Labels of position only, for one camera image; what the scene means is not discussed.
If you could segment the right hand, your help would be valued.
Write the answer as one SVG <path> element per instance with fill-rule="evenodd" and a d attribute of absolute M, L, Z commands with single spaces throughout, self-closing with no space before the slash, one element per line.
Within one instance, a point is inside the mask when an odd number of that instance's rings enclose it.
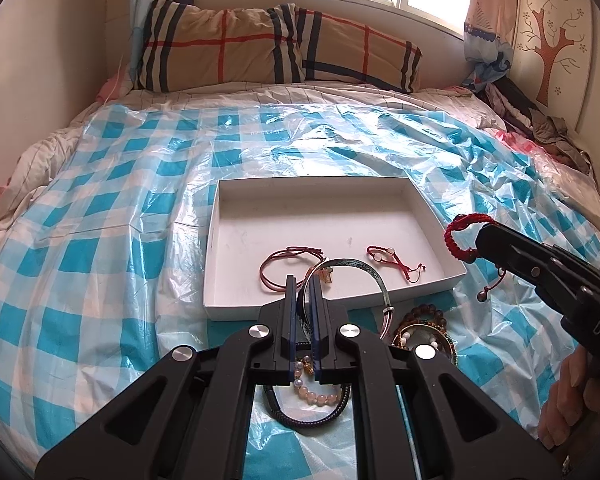
<path fill-rule="evenodd" d="M 541 408 L 538 439 L 559 458 L 571 451 L 582 455 L 600 441 L 600 370 L 582 346 L 560 364 Z"/>

